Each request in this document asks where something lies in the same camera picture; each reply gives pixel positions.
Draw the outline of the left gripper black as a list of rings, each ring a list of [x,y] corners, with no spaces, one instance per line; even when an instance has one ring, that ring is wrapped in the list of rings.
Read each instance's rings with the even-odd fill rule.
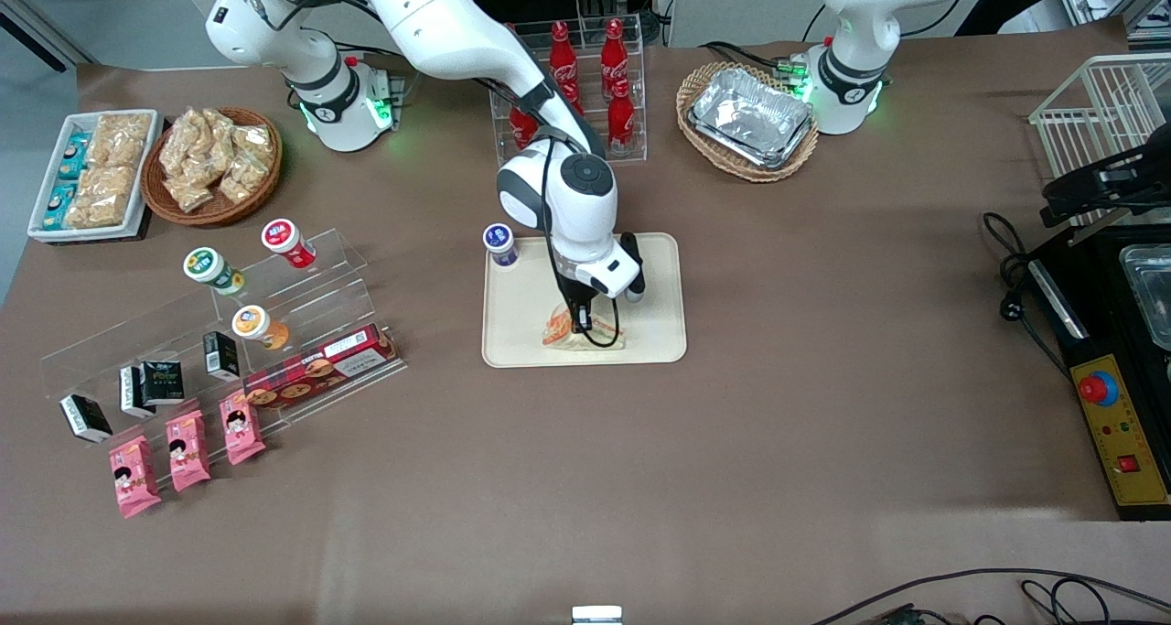
[[[1078,167],[1042,188],[1042,224],[1054,228],[1096,210],[1142,215],[1170,204],[1170,150],[1143,145]]]

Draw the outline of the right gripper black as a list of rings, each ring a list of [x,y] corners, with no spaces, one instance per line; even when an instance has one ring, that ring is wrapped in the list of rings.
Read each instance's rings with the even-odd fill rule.
[[[578,328],[580,334],[590,334],[594,328],[591,317],[591,304],[596,296],[593,286],[587,286],[574,277],[568,277],[568,269],[561,262],[553,262],[553,275],[555,275],[559,291],[564,300],[562,304],[562,328]],[[580,321],[576,311],[580,309]]]

